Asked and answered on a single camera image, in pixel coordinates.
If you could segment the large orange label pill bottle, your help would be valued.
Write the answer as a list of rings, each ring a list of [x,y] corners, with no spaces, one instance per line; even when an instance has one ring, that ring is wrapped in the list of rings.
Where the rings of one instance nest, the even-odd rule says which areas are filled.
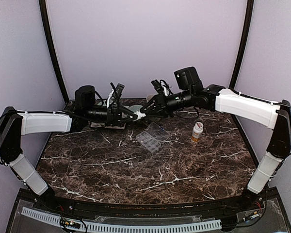
[[[200,137],[202,135],[203,132],[203,123],[202,122],[197,122],[195,123],[194,127],[193,127],[193,131],[192,131],[192,135],[191,135],[191,141],[194,143],[199,142]]]

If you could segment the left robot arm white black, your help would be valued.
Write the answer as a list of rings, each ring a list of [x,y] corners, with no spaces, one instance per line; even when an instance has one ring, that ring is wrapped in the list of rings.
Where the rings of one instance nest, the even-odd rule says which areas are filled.
[[[50,193],[51,187],[26,158],[22,139],[30,135],[51,133],[76,133],[91,123],[106,127],[122,127],[138,120],[140,114],[121,105],[124,86],[112,85],[107,99],[92,85],[75,91],[73,110],[68,111],[24,111],[6,107],[0,116],[0,164],[8,166],[37,196],[40,204],[49,212],[59,207],[58,200]]]

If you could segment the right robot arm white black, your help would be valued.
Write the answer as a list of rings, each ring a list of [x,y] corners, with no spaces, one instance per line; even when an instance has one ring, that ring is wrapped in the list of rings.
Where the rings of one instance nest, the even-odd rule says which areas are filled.
[[[160,82],[152,81],[157,94],[141,108],[141,113],[165,118],[171,117],[177,110],[197,107],[243,117],[273,131],[265,155],[247,184],[249,192],[238,199],[238,207],[243,211],[249,210],[257,202],[255,194],[263,190],[291,155],[290,103],[259,99],[216,84],[203,87],[195,67],[180,69],[174,75],[181,92],[167,96]]]

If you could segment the clear plastic pill organizer box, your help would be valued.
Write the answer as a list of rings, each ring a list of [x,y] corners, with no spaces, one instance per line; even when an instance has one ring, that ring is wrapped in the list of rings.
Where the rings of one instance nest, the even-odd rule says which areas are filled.
[[[150,153],[155,153],[170,137],[170,133],[162,126],[152,122],[144,131],[136,135],[136,140]]]

